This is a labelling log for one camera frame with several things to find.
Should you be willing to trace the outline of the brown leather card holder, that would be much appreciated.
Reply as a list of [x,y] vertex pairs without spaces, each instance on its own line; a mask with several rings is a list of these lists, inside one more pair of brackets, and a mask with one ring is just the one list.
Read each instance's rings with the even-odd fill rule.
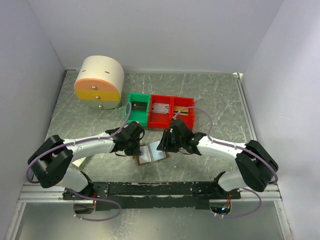
[[160,141],[155,141],[149,144],[140,146],[140,154],[133,156],[132,158],[137,162],[138,166],[143,166],[151,163],[155,163],[169,158],[169,154],[165,151],[157,150]]

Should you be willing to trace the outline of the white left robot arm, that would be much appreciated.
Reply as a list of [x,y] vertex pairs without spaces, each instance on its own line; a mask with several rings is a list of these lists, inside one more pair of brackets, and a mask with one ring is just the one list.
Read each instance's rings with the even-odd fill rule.
[[136,121],[123,128],[110,129],[88,138],[62,139],[49,137],[27,161],[42,188],[65,187],[75,191],[81,199],[89,199],[94,192],[93,183],[86,173],[73,169],[71,164],[86,157],[124,152],[125,156],[138,156],[144,128]]

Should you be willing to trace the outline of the black VIP card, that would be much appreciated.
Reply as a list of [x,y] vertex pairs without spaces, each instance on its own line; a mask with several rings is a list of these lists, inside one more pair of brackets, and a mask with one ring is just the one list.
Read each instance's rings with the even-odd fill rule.
[[133,101],[132,110],[146,112],[148,108],[148,103],[143,101]]

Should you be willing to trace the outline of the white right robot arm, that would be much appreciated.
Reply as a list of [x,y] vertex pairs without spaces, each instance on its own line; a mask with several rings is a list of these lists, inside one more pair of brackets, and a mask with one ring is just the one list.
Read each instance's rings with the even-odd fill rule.
[[212,186],[212,193],[223,199],[230,191],[249,187],[263,192],[275,181],[279,169],[276,161],[256,140],[233,143],[210,137],[203,132],[192,132],[181,119],[174,119],[162,134],[158,151],[177,153],[184,149],[189,154],[215,157],[235,163],[236,169],[221,172]]

